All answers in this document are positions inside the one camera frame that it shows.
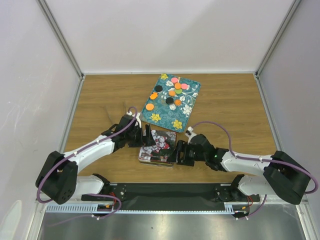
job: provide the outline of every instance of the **pink disc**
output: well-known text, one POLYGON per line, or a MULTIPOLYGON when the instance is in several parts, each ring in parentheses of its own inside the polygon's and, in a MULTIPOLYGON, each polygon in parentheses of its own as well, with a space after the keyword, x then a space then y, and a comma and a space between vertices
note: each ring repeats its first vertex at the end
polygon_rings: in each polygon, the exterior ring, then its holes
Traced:
POLYGON ((188 84, 186 84, 186 83, 182 83, 182 84, 181 84, 181 88, 182 88, 183 90, 186 90, 188 87, 189 87, 189 86, 188 86, 188 84))
POLYGON ((174 84, 176 84, 178 81, 179 81, 179 80, 178 80, 178 78, 176 78, 176 77, 171 78, 171 82, 173 82, 174 84))

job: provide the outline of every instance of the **white wall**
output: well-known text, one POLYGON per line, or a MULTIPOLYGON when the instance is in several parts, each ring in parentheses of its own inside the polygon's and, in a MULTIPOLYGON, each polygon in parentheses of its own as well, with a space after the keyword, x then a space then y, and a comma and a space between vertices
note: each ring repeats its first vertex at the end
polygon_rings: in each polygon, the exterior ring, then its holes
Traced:
POLYGON ((47 0, 85 73, 255 71, 293 0, 47 0))
MULTIPOLYGON (((260 78, 284 150, 315 175, 318 181, 319 13, 319 0, 302 1, 260 78)), ((308 199, 320 230, 320 190, 308 195, 308 199)))
POLYGON ((18 200, 14 239, 22 239, 36 178, 59 148, 79 82, 35 0, 0 1, 0 73, 0 239, 7 239, 4 216, 18 200))

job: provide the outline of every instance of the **gray floor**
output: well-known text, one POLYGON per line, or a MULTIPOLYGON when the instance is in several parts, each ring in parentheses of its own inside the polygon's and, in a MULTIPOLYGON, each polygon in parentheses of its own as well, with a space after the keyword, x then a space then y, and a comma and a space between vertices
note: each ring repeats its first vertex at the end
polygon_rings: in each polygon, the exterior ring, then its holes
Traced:
POLYGON ((231 215, 46 213, 38 240, 305 240, 296 207, 265 205, 249 220, 231 215), (79 217, 53 224, 70 218, 79 217))

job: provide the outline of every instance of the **wooden tabletop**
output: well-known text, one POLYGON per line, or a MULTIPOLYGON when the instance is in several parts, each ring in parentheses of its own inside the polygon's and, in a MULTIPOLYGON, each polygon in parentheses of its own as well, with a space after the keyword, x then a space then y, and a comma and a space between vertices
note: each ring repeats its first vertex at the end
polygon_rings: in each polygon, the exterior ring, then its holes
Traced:
MULTIPOLYGON (((200 121, 222 124, 231 134, 234 151, 268 155, 276 150, 260 94, 252 74, 178 74, 201 83, 188 126, 200 121)), ((159 75, 87 75, 71 125, 66 151, 76 149, 119 122, 125 107, 141 111, 159 75)), ((163 128, 151 125, 151 129, 163 128)), ((194 129, 215 147, 228 148, 218 127, 202 124, 194 129)), ((186 140, 183 133, 178 139, 186 140)), ((139 148, 124 147, 86 167, 80 175, 101 174, 111 182, 230 183, 236 172, 213 171, 204 162, 194 167, 141 164, 139 148)))

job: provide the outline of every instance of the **blue floral mat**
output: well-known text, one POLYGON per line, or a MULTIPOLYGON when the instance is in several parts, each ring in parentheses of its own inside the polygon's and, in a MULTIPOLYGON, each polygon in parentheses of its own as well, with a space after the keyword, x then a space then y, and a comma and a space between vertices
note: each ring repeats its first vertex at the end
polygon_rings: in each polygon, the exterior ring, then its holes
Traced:
POLYGON ((177 133, 184 132, 200 87, 197 81, 161 74, 142 109, 141 120, 177 133))

